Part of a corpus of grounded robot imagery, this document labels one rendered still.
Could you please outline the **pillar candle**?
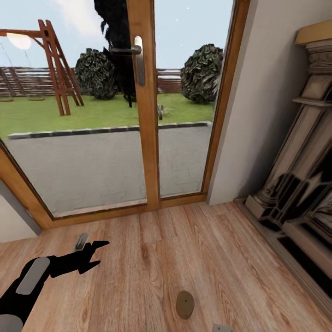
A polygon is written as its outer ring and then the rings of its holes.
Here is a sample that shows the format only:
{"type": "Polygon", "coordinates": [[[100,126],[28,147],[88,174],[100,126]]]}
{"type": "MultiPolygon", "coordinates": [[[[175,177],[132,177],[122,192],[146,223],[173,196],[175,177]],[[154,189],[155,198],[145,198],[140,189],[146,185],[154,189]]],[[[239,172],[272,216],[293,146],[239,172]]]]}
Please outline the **pillar candle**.
{"type": "Polygon", "coordinates": [[[179,317],[187,320],[191,317],[194,309],[194,298],[188,291],[179,293],[176,302],[176,310],[179,317]]]}

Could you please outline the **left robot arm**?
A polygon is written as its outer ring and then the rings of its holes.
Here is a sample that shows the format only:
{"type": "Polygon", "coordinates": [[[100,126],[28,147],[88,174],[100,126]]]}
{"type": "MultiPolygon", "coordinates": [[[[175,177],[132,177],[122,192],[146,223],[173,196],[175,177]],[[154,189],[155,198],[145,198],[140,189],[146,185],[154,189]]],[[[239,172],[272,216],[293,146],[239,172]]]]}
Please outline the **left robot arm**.
{"type": "Polygon", "coordinates": [[[32,308],[50,275],[55,278],[78,270],[80,274],[95,267],[100,261],[90,262],[93,253],[108,241],[85,243],[88,236],[78,236],[72,253],[61,257],[38,257],[29,261],[6,293],[0,298],[0,332],[21,332],[32,308]]]}

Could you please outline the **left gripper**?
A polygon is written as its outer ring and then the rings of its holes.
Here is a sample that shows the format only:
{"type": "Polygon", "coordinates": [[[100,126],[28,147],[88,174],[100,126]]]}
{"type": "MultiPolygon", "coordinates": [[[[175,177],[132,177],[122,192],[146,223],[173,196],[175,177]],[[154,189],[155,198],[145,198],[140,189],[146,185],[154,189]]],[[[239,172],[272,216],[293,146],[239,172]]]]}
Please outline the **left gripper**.
{"type": "Polygon", "coordinates": [[[107,244],[109,244],[108,241],[94,241],[92,245],[91,243],[86,243],[82,251],[68,254],[70,262],[67,273],[78,270],[80,274],[83,274],[98,265],[100,261],[90,262],[90,259],[97,248],[107,244]]]}

